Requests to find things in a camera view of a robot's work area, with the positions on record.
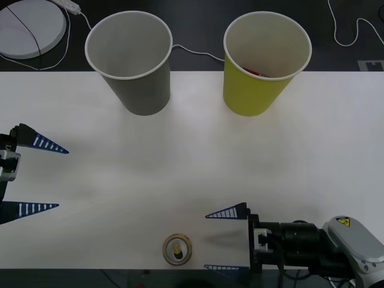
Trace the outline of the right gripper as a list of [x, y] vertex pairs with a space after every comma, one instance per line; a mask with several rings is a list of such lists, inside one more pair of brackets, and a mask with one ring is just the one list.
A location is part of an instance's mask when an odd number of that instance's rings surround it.
[[[245, 202], [215, 211], [205, 216], [207, 219], [247, 220], [250, 252], [250, 270], [262, 272], [263, 265], [275, 265], [282, 269], [281, 245], [278, 240], [280, 223], [260, 222], [257, 214], [252, 214]], [[249, 267], [232, 265], [204, 265], [204, 268], [217, 273], [248, 272]]]

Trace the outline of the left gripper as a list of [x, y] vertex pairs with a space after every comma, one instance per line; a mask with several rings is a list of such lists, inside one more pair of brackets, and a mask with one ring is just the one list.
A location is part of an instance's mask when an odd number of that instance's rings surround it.
[[[30, 126], [20, 123], [11, 129], [10, 135], [1, 134], [1, 150], [16, 151], [16, 145], [44, 151], [68, 154], [69, 151], [49, 138], [36, 132]], [[3, 201], [8, 182], [1, 182], [0, 192]], [[35, 215], [58, 207], [57, 203], [1, 202], [0, 224]]]

